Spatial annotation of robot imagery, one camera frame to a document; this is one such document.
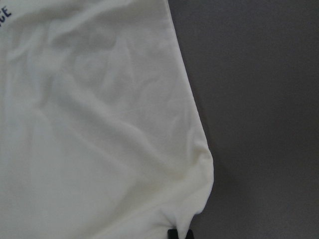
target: gray background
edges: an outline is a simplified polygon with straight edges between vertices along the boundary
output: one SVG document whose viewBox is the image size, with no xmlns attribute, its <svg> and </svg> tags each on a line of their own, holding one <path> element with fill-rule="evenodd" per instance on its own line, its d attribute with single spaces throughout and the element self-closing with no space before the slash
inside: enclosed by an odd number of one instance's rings
<svg viewBox="0 0 319 239">
<path fill-rule="evenodd" d="M 319 239 L 319 1 L 169 4 L 215 166 L 195 239 Z"/>
</svg>

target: bunched fabric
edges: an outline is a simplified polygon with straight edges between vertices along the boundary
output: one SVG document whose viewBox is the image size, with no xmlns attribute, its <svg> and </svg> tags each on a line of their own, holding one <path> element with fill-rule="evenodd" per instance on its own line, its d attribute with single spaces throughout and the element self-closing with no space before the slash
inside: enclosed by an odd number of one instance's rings
<svg viewBox="0 0 319 239">
<path fill-rule="evenodd" d="M 213 184 L 167 0 L 0 0 L 0 238 L 185 238 Z"/>
</svg>

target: white t-shirt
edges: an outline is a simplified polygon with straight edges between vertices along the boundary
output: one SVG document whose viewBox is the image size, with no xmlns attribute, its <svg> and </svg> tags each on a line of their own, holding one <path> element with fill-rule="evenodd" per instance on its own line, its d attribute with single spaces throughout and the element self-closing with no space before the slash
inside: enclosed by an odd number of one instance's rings
<svg viewBox="0 0 319 239">
<path fill-rule="evenodd" d="M 0 238 L 184 238 L 213 184 L 167 0 L 0 0 Z"/>
</svg>

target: cloth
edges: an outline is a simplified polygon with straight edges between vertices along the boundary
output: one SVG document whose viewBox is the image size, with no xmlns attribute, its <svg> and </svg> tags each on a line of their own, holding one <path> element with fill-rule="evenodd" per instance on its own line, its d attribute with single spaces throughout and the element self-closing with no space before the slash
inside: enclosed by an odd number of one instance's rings
<svg viewBox="0 0 319 239">
<path fill-rule="evenodd" d="M 213 161 L 167 0 L 0 8 L 0 238 L 185 238 Z"/>
</svg>

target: gray table surface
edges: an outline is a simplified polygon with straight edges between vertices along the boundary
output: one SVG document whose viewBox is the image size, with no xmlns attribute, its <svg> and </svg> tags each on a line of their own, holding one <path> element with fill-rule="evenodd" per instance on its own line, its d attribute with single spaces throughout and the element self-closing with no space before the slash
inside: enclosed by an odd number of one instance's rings
<svg viewBox="0 0 319 239">
<path fill-rule="evenodd" d="M 195 239 L 319 239 L 319 1 L 169 4 L 215 167 Z"/>
</svg>

